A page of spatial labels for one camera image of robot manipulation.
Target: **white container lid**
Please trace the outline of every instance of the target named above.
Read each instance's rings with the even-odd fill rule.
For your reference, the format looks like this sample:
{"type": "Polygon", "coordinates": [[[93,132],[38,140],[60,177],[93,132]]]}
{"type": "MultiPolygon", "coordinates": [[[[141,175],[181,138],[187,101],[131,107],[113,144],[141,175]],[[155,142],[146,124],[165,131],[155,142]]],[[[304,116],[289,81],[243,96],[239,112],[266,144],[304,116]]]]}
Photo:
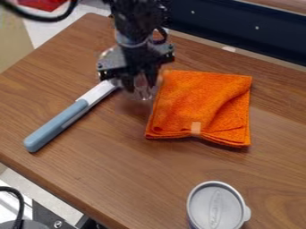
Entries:
{"type": "Polygon", "coordinates": [[[251,218],[240,193],[223,182],[195,187],[187,201],[187,213],[195,229],[238,229],[251,218]]]}

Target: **orange towel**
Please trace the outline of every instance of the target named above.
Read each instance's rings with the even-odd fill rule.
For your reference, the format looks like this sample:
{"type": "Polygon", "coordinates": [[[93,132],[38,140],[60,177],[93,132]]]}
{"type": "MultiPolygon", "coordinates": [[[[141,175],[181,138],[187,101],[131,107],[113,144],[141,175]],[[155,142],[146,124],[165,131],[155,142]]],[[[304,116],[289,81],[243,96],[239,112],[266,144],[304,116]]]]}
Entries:
{"type": "Polygon", "coordinates": [[[146,138],[198,136],[232,147],[249,146],[250,86],[250,76],[165,71],[146,138]]]}

